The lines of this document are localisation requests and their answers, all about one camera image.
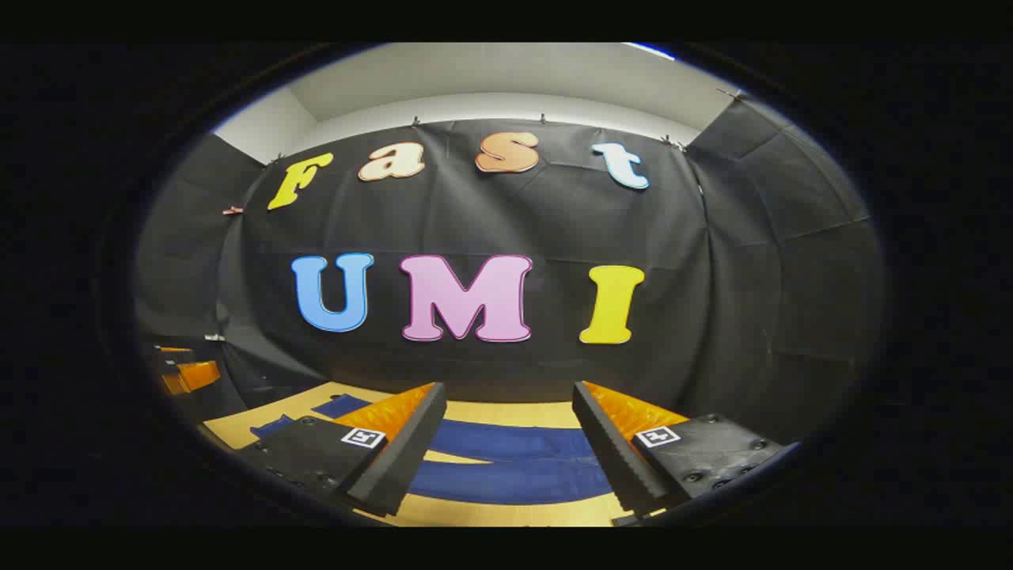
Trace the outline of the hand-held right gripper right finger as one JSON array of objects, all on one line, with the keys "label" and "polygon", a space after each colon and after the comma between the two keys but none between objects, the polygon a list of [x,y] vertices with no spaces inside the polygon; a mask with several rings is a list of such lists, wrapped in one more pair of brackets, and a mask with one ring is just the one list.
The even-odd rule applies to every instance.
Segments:
[{"label": "hand-held right gripper right finger", "polygon": [[710,412],[687,418],[614,389],[576,382],[572,408],[590,447],[634,526],[756,476],[798,447]]}]

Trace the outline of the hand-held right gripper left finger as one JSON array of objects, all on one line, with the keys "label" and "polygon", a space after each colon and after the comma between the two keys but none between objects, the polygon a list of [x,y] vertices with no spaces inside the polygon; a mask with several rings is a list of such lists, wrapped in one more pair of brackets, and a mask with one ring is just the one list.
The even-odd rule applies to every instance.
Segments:
[{"label": "hand-held right gripper left finger", "polygon": [[445,411],[445,386],[431,382],[333,420],[299,418],[236,455],[329,506],[395,515]]}]

